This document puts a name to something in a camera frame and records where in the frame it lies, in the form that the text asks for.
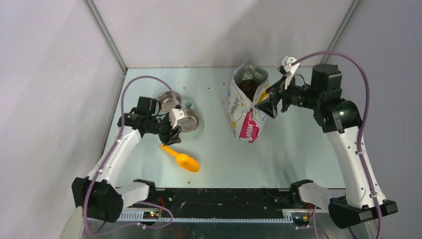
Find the stainless steel bowl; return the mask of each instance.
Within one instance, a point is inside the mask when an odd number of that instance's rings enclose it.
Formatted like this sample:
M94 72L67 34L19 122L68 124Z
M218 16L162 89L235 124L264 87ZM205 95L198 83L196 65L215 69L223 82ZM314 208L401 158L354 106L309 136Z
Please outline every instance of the stainless steel bowl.
M182 132L192 132L201 124L201 117L199 113L191 108L186 108L188 118L179 122Z
M176 99L179 101L179 103L182 103L182 97L179 93L173 92L176 95ZM176 107L176 103L174 102L173 96L170 91L166 91L162 93L157 100L161 103L161 111L168 113Z

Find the scoop handle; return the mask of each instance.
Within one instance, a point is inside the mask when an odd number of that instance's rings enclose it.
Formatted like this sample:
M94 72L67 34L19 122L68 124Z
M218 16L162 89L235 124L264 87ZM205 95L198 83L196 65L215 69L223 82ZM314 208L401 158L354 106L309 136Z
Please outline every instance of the scoop handle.
M164 144L161 145L161 148L173 157L177 157L177 155L179 155L178 152L172 150L170 147L165 146Z

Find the wire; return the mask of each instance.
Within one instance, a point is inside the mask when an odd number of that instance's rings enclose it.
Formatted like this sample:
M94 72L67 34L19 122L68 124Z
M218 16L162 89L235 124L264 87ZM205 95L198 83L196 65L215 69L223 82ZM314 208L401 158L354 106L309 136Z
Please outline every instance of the wire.
M315 212L315 210L312 210L312 205L310 204L310 203L308 203L308 205L309 205L309 208L311 209L311 217L314 215L314 212Z
M317 222L315 220L315 214L312 215L312 219L314 220L314 231L315 231L315 236L316 239L319 239L318 237L318 232L317 232Z
M362 152L363 131L365 129L366 119L368 118L368 110L369 110L369 82L368 82L368 78L366 77L366 74L365 74L365 71L363 70L363 68L354 59L352 59L350 56L348 56L346 54L334 52L334 51L320 51L320 52L316 52L316 53L307 55L307 56L302 57L301 59L295 61L294 63L292 63L292 66L294 66L294 65L298 64L299 62L302 62L306 59L309 59L309 58L314 57L314 56L319 56L319 55L336 55L336 56L341 56L341 57L346 58L347 60L352 62L358 68L360 74L362 75L363 82L365 83L365 94L366 94L366 96L365 96L365 110L363 111L362 125L360 126L358 134L357 134L357 150L360 153L359 154L360 162L362 164L363 171L365 172L366 179L368 180L369 189L371 191L372 199L374 200L375 208L377 209L378 231L377 231L376 239L380 239L381 236L382 236L382 224L383 224L382 223L383 219L382 219L381 207L380 207L380 204L378 203L377 194L376 194L376 191L375 191L375 186L374 186L374 183L372 181L372 177L371 177L371 174L369 172L368 165L366 164L365 157L361 153Z
M157 112L157 114L156 115L154 115L153 117L159 117L159 113L160 113L160 111L161 111L161 102L159 102L158 101L158 112Z
M169 214L170 214L170 221L168 221L166 224L164 224L164 225L161 225L161 226L148 226L148 225L145 225L145 224L142 224L142 223L140 223L140 222L135 222L135 223L128 223L128 224L125 224L125 225L122 225L122 226L120 226L120 227L118 227L118 228L116 228L116 229L113 229L113 230L111 230L111 231L108 231L108 232L105 232L105 233L99 233L99 231L104 227L104 225L105 225L105 222L100 226L100 228L95 232L95 236L104 236L104 235L107 235L107 234L110 234L110 233L114 233L114 232L116 232L116 231L118 231L118 230L120 230L120 229L122 229L122 228L125 228L125 227L128 227L128 226L143 226L144 228L151 228L151 229L159 229L159 228L163 228L163 227L166 227L166 226L168 226L173 220L174 220L174 216L173 216L173 214L172 214L172 212L170 211L170 210L168 210L167 208L165 208L165 207L161 207L161 206L158 206L158 205L155 205L155 204L152 204L152 203L147 203L147 202L142 202L142 201L140 201L140 202L137 202L137 204L144 204L144 205L149 205L149 206L153 206L153 207L156 207L156 208L159 208L159 209L161 209L161 210L164 210L164 211L166 211L166 212L168 212Z
M126 95L126 91L127 91L127 89L129 88L129 86L133 83L133 82L135 82L135 81L137 81L137 80L139 80L139 79L144 79L144 78L149 78L149 79L154 79L154 80L157 80L157 81L159 81L159 82L161 82L161 83L163 83L169 90L170 90L170 92L171 92L171 94L172 94L172 96L173 96L173 100L177 103L177 105L178 105L178 103L179 103L179 101L177 100L177 98L176 98L176 95L174 94L174 92L173 92L173 90L171 89L171 87L166 83L166 82L164 82L163 80L161 80L161 79L159 79L159 78L157 78L157 77L154 77L154 76L138 76L138 77L135 77L135 78L133 78L131 81L129 81L129 83L127 83L127 85L124 87L124 89L123 89L123 92L122 92L122 94L121 94L121 100L120 100L120 111L121 111L121 125L124 125L124 107L123 107L123 102L124 102L124 96ZM99 170L95 173L95 175L93 176L93 178L92 178L92 180L91 180L91 183L90 183L90 185L89 185L89 187L88 187L88 190L87 190L87 193L86 193L86 195L85 195L85 199L84 199L84 206L83 206L83 212L82 212L82 215L83 215L83 219L84 219L84 226L85 226L85 230L87 231L87 233L89 234L89 235L91 235L91 236L96 236L96 235L100 235L99 234L99 230L101 230L102 228L103 228L103 226L104 226L104 224L106 223L106 222L103 222L103 224L101 225L101 227L100 227L100 229L98 230L98 231L96 231L96 232L92 232L91 230L90 230L90 228L89 228L89 225L88 225L88 217L87 217L87 214L88 214L88 200L89 200L89 197L90 197L90 195L91 195L91 192L92 192L92 189L93 189L93 187L94 187L94 184L95 184L95 182L96 182L96 180L97 180L97 178L98 178L98 176L100 175L100 170L101 169L103 169L104 168L104 166L106 165L106 163L107 163L107 161L110 159L110 157L111 157L111 154L113 153L113 151L116 149L116 147L117 147L117 144L118 144L118 140L119 139L121 139L121 137L122 137L122 135L123 135L123 128L124 127L120 127L120 130L119 130L119 133L117 134L117 138L116 138L116 140L114 141L114 143L113 143L113 145L111 146L111 148L110 148L110 150L107 152L107 155L105 156L105 158L104 158L104 160L103 160L103 162L101 163L101 165L100 165L100 167L99 167ZM112 232L114 232L114 231L117 231L117 230L119 230L119 229L121 229L121 228L124 228L124 227L127 227L127 226L129 226L129 225L123 225L122 227L119 227L119 228L117 228L117 229L115 229L115 230L113 230Z
M160 202L161 202L161 205L162 205L163 207L165 207L165 206L164 206L164 201L163 201L163 199L162 199L162 198L157 198L157 201L160 201Z
M357 239L355 233L353 232L351 227L348 227L350 234L352 235L353 239Z
M309 228L313 228L313 229L316 229L316 230L319 230L319 231L321 231L323 234L324 234L324 236L327 238L327 239L330 239L329 238L329 236L328 236L328 234L324 231L324 230L322 230L321 228L316 228L315 226L309 226L309 227L307 227L307 226L302 226L302 227L298 227L298 226L296 226L296 224L295 223L292 223L292 224L290 224L291 226L293 226L294 228L296 228L297 230L298 229L309 229Z
M306 84L306 82L305 82L305 79L304 79L303 75L301 75L301 74L295 74L295 75L293 76L293 79L294 79L295 77L297 77L297 76L300 76L300 77L302 78L302 81L304 82L304 86L305 86L305 87L308 87L308 85L307 85L307 84Z

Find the pink label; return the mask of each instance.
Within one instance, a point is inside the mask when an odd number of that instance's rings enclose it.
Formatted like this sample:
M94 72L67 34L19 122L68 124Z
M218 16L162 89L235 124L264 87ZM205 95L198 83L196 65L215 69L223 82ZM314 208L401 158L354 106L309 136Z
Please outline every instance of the pink label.
M253 121L252 109L246 113L245 121L243 121L242 130L239 138L247 138L252 143L258 137L259 127Z

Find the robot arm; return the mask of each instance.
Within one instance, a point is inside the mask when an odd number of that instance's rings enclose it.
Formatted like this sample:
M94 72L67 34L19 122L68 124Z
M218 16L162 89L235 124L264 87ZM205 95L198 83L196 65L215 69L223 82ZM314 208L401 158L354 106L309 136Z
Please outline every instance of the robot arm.
M314 119L334 148L346 187L344 196L330 193L329 189L322 188L311 180L304 180L296 185L301 200L328 210L332 220L340 228L377 218L373 195L356 145L362 119L356 105L341 98L342 75L338 67L329 64L315 65L311 85L305 86L296 86L294 80L288 81L296 71L291 67L290 61L279 71L283 74L282 79L267 89L269 97L255 107L273 118L277 115L277 104L280 100L282 100L281 112L287 111L290 105L312 109ZM396 213L396 203L386 200L375 179L363 140L362 150L361 153L374 182L382 215Z
M99 172L89 195L87 210L89 218L113 223L117 221L124 208L146 200L149 191L155 190L154 183L140 179L121 188L116 188L116 182L127 157L145 133L158 134L165 145L181 142L178 123L186 119L186 111L181 108L172 109L163 118L159 118L157 115L152 115L157 104L155 99L140 97L138 106L130 113L124 114L124 125L122 125L123 120L119 119L117 132L120 132L121 127L123 130L120 139L117 139L117 135L114 137L114 140L117 140L116 146L109 146L87 177L76 178L73 181L72 192L75 205L79 207L84 203L87 188L94 175Z

